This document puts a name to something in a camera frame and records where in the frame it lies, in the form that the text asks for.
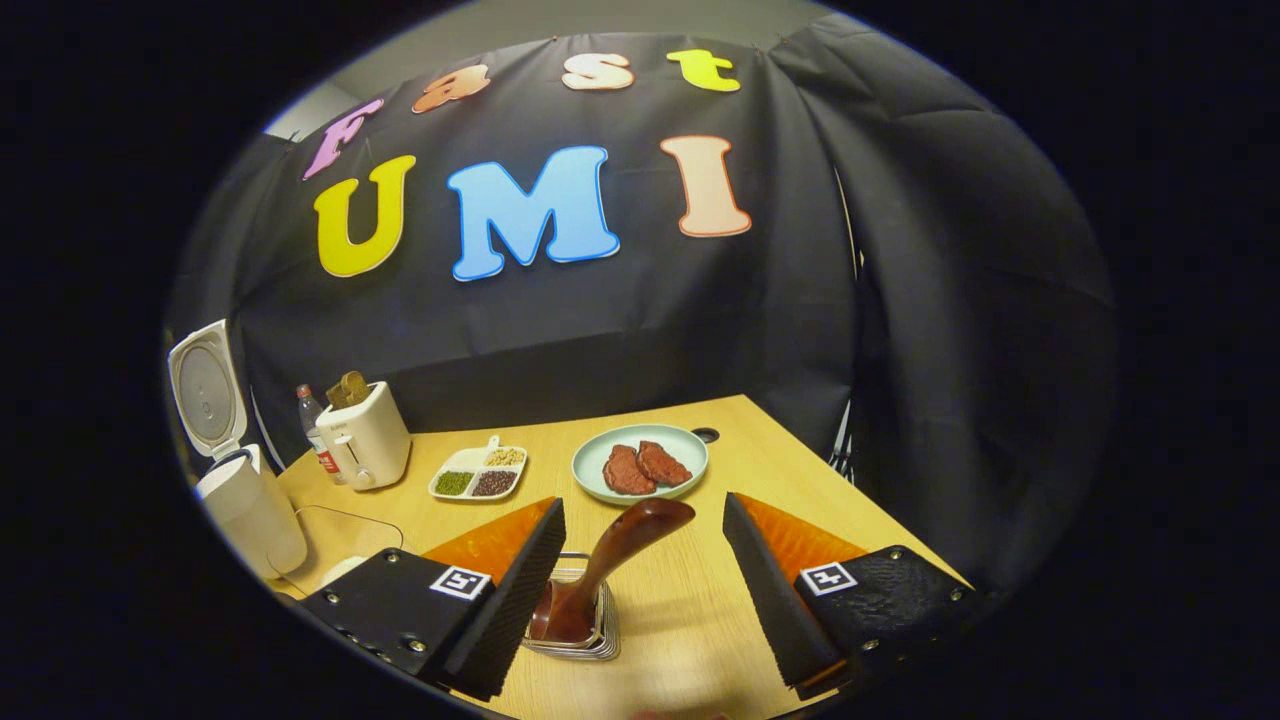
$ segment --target red label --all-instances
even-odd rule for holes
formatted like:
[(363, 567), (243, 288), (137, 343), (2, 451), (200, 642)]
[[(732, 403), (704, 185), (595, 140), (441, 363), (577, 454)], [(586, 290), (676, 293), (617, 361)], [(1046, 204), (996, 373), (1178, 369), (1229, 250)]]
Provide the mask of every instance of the red label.
[(316, 452), (316, 457), (320, 459), (320, 464), (324, 465), (325, 470), (329, 470), (330, 473), (334, 474), (338, 473), (338, 464), (333, 461), (333, 455), (329, 455), (328, 451)]

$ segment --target white tray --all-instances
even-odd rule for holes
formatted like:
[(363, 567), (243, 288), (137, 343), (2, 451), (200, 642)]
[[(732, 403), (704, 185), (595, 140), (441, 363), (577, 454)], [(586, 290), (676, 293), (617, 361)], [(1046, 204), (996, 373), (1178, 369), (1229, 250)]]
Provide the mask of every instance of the white tray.
[[(495, 450), (518, 450), (521, 455), (524, 455), (524, 460), (520, 461), (520, 465), (485, 466), (485, 459), (489, 457), (489, 454)], [(493, 436), (489, 438), (489, 445), (485, 447), (468, 447), (451, 455), (449, 459), (444, 461), (444, 465), (440, 465), (440, 469), (435, 471), (435, 477), (431, 478), (431, 484), (428, 486), (426, 489), (440, 500), (458, 500), (462, 502), (489, 502), (492, 500), (502, 500), (516, 492), (516, 486), (520, 484), (520, 479), (524, 477), (526, 462), (529, 462), (527, 450), (513, 445), (498, 445), (498, 436)], [(476, 486), (480, 484), (480, 475), (489, 470), (515, 473), (516, 479), (511, 483), (509, 488), (498, 495), (472, 495)], [(467, 489), (462, 491), (462, 495), (440, 495), (435, 492), (435, 486), (440, 482), (440, 475), (444, 473), (471, 473), (471, 482), (467, 483)]]

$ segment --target foam letter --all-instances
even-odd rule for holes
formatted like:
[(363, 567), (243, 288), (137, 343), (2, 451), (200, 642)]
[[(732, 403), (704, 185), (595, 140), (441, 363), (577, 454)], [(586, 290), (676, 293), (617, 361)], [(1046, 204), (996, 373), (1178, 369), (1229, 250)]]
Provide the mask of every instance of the foam letter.
[(426, 86), (422, 96), (417, 99), (417, 102), (413, 102), (413, 111), (425, 113), (434, 110), (449, 100), (480, 92), (489, 85), (489, 78), (484, 77), (488, 72), (489, 65), (471, 65), (461, 70), (453, 70)]
[(489, 227), (521, 265), (534, 261), (547, 220), (556, 234), (547, 256), (557, 263), (607, 258), (618, 251), (618, 236), (604, 224), (600, 165), (609, 154), (593, 145), (552, 152), (534, 190), (525, 193), (498, 163), (481, 163), (449, 176), (445, 184), (462, 206), (462, 259), (453, 265), (460, 282), (502, 272), (503, 256), (489, 243)]
[(378, 186), (378, 224), (372, 237), (360, 245), (351, 242), (347, 232), (351, 195), (360, 181), (344, 179), (316, 197), (320, 264), (330, 275), (349, 278), (367, 273), (392, 256), (404, 231), (404, 173), (416, 161), (412, 155), (401, 155), (369, 173), (369, 179)]
[(716, 68), (731, 69), (733, 63), (730, 63), (724, 58), (712, 55), (710, 50), (680, 50), (677, 53), (667, 53), (667, 59), (680, 63), (681, 74), (684, 74), (685, 79), (695, 87), (701, 87), (703, 90), (716, 90), (719, 92), (733, 92), (735, 90), (742, 87), (742, 83), (736, 79), (719, 77), (719, 70)]
[(564, 60), (564, 69), (568, 72), (561, 79), (570, 90), (621, 90), (636, 79), (631, 70), (622, 69), (630, 64), (631, 60), (622, 55), (573, 55)]
[(316, 152), (316, 159), (311, 163), (311, 167), (307, 168), (307, 172), (302, 173), (302, 179), (307, 179), (332, 165), (333, 161), (338, 159), (338, 155), (342, 155), (338, 146), (351, 142), (351, 140), (356, 137), (356, 132), (360, 131), (360, 126), (365, 124), (365, 115), (372, 115), (381, 106), (383, 99), (379, 97), (369, 105), (365, 105), (364, 108), (329, 126), (329, 129), (324, 131), (324, 141), (320, 143), (320, 151)]
[(658, 143), (673, 156), (685, 181), (689, 210), (680, 219), (680, 232), (690, 237), (723, 237), (751, 228), (751, 217), (733, 202), (724, 154), (733, 146), (723, 137), (690, 135), (668, 137)]

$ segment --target yellow letter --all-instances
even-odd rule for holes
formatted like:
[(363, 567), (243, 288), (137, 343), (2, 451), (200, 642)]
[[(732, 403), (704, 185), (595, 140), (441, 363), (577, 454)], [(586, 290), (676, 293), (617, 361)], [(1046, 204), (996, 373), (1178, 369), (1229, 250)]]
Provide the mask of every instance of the yellow letter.
[(668, 137), (658, 143), (676, 158), (685, 181), (689, 211), (680, 219), (680, 232), (690, 237), (723, 237), (751, 229), (751, 217), (733, 204), (724, 154), (733, 146), (723, 137), (690, 135)]
[(426, 86), (426, 90), (422, 91), (422, 96), (417, 99), (417, 102), (413, 102), (413, 111), (425, 113), (428, 110), (434, 110), (449, 100), (457, 100), (458, 97), (466, 97), (467, 95), (480, 92), (489, 85), (489, 78), (484, 77), (488, 72), (489, 65), (471, 65), (470, 68), (453, 70), (452, 73), (438, 78), (431, 85)]
[(568, 72), (561, 79), (570, 90), (621, 90), (636, 79), (631, 70), (622, 69), (630, 64), (631, 60), (622, 55), (573, 55), (564, 60), (564, 69)]
[(320, 265), (330, 275), (349, 278), (367, 273), (392, 256), (404, 231), (404, 173), (416, 161), (412, 155), (401, 155), (369, 173), (369, 179), (378, 184), (378, 223), (372, 237), (360, 245), (351, 242), (347, 233), (351, 196), (360, 181), (344, 179), (316, 197)]
[(724, 58), (712, 55), (710, 50), (680, 50), (678, 53), (667, 53), (667, 59), (680, 63), (681, 74), (684, 74), (685, 79), (694, 87), (717, 90), (719, 92), (733, 92), (735, 90), (742, 87), (742, 83), (736, 79), (719, 77), (719, 70), (716, 68), (731, 69), (733, 63), (730, 63)]

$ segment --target raw meat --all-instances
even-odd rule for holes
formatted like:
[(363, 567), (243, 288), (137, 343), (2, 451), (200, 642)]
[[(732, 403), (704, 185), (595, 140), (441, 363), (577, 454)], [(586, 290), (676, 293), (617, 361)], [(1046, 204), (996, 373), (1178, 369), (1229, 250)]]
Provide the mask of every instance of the raw meat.
[(646, 439), (640, 441), (640, 454), (636, 457), (640, 471), (659, 486), (676, 487), (694, 477), (680, 460), (672, 457), (663, 447)]
[(649, 495), (658, 489), (658, 486), (640, 471), (635, 448), (625, 445), (613, 446), (613, 452), (604, 464), (604, 484), (620, 495)]

